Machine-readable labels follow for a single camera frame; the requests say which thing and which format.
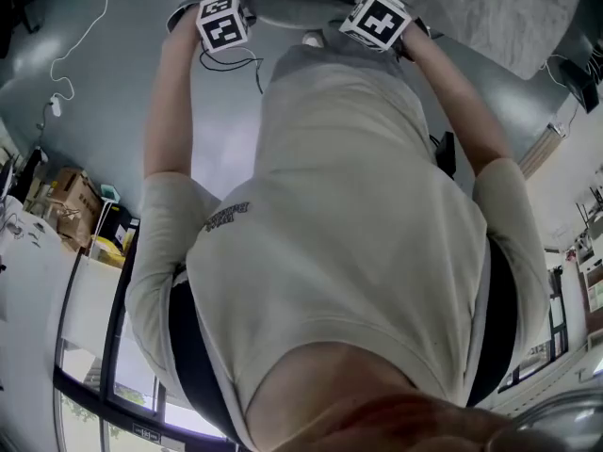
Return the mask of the black window frame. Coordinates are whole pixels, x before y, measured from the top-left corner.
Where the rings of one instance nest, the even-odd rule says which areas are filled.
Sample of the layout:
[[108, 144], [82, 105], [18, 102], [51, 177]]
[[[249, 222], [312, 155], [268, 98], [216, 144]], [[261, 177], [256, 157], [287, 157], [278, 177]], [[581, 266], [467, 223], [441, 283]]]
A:
[[239, 452], [145, 362], [124, 307], [134, 256], [122, 267], [75, 257], [52, 370], [58, 451]]

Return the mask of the white desk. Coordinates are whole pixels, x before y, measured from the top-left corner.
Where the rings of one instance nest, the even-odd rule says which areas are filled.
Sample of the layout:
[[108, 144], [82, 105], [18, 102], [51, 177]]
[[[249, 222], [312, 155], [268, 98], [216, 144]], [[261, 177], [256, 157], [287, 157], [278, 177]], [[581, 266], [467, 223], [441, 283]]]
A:
[[0, 347], [54, 342], [75, 258], [49, 222], [6, 198], [0, 210]]

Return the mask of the person's grey trousers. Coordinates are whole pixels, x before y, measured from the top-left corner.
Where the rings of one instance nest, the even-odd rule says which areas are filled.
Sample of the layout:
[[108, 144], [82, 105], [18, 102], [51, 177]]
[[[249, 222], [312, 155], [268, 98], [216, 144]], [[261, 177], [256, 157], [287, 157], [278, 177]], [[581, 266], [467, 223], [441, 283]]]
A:
[[270, 82], [276, 82], [294, 72], [313, 66], [340, 64], [354, 69], [371, 69], [402, 78], [403, 70], [396, 58], [388, 53], [369, 50], [361, 43], [339, 32], [318, 34], [324, 39], [324, 47], [306, 43], [291, 46], [275, 64]]

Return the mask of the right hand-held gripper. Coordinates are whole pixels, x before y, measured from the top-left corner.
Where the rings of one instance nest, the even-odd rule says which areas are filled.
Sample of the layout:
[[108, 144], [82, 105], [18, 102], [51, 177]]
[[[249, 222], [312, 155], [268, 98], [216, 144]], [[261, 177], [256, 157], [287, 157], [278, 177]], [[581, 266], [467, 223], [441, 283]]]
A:
[[402, 35], [414, 22], [427, 36], [430, 28], [413, 18], [400, 0], [342, 0], [351, 5], [350, 14], [339, 26], [339, 32], [377, 53], [390, 52], [396, 58], [412, 58], [407, 53]]

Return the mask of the black box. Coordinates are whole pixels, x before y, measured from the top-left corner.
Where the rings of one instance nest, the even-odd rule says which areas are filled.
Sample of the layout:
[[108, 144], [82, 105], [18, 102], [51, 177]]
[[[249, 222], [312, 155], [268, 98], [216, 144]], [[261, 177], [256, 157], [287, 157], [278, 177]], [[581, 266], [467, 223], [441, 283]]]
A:
[[603, 83], [603, 54], [594, 52], [582, 69], [571, 59], [565, 58], [559, 65], [562, 84], [577, 99], [586, 114], [600, 102], [598, 86]]

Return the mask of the person's beige t-shirt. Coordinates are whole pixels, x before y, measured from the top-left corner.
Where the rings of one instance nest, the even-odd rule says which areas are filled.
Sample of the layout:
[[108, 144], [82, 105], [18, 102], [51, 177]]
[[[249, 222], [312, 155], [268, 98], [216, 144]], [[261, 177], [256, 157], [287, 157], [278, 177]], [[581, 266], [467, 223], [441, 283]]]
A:
[[313, 66], [271, 82], [253, 177], [223, 200], [190, 176], [145, 177], [125, 298], [160, 382], [188, 401], [169, 337], [173, 275], [185, 266], [202, 337], [238, 436], [289, 352], [339, 344], [393, 364], [446, 404], [440, 429], [480, 448], [503, 420], [466, 405], [465, 377], [487, 239], [509, 260], [518, 324], [505, 375], [549, 310], [544, 250], [525, 180], [498, 159], [464, 193], [435, 162], [422, 109], [387, 73]]

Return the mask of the yellow bin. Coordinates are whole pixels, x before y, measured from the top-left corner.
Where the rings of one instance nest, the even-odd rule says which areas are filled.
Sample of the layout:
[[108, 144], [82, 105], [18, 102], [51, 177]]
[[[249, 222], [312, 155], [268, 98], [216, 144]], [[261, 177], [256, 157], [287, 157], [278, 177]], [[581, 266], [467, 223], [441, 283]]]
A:
[[96, 235], [92, 237], [89, 258], [119, 269], [125, 263], [123, 252], [112, 241]]

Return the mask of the white power strip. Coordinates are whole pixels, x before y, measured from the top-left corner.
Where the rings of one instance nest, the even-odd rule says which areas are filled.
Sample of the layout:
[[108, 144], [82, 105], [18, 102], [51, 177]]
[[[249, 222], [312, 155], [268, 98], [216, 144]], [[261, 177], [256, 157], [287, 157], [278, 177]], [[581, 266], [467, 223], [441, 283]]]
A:
[[560, 131], [558, 126], [550, 123], [546, 127], [543, 134], [541, 134], [519, 161], [519, 168], [526, 180], [541, 168], [547, 159], [557, 150], [561, 145], [563, 138], [564, 134]]

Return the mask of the person's right forearm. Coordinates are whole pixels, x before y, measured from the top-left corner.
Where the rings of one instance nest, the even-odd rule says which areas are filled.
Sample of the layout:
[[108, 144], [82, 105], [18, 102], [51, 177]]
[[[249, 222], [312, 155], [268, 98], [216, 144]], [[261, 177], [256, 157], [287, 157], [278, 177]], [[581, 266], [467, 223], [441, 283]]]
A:
[[414, 22], [402, 32], [407, 53], [430, 84], [476, 175], [512, 158], [500, 122], [445, 52]]

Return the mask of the white cloth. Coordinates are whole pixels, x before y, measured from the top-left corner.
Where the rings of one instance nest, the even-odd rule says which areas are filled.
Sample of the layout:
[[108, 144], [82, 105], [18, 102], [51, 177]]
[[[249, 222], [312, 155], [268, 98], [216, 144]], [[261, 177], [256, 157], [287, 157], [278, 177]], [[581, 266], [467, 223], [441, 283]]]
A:
[[297, 30], [322, 28], [343, 21], [358, 0], [243, 0], [257, 21]]

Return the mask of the person's left forearm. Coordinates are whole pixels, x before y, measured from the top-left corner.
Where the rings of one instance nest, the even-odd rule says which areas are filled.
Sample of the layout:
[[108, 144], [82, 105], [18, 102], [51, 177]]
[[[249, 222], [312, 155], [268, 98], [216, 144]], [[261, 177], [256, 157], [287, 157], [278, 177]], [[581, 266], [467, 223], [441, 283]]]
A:
[[193, 150], [191, 68], [199, 35], [186, 14], [164, 40], [145, 125], [143, 175], [189, 176]]

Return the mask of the cardboard box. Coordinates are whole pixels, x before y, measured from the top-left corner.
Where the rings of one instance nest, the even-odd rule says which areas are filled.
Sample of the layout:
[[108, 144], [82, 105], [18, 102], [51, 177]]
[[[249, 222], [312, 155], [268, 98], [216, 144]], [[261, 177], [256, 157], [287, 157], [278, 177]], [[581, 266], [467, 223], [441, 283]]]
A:
[[57, 233], [87, 248], [96, 229], [103, 201], [83, 169], [62, 168], [48, 201], [57, 210]]

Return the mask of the black hip pack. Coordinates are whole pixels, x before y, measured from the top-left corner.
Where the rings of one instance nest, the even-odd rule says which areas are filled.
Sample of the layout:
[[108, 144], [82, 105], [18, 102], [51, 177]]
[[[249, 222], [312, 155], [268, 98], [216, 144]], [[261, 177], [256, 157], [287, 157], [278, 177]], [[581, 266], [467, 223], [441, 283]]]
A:
[[454, 179], [456, 167], [455, 136], [452, 132], [446, 132], [440, 139], [430, 136], [435, 146], [435, 159], [438, 168], [449, 178]]

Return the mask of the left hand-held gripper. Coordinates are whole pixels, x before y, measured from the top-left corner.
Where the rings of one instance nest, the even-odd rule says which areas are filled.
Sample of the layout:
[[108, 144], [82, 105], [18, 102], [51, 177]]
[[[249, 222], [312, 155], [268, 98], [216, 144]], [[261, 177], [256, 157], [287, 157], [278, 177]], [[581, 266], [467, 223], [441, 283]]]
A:
[[168, 19], [167, 30], [172, 32], [192, 7], [197, 8], [197, 29], [210, 54], [249, 41], [251, 27], [257, 20], [253, 0], [185, 0]]

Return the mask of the round white table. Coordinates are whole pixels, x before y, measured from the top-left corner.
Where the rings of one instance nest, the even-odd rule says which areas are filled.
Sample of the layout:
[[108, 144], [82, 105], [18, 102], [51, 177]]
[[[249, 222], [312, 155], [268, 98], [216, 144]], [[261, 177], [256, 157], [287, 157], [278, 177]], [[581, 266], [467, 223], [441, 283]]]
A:
[[529, 80], [566, 33], [579, 0], [401, 0], [427, 25]]

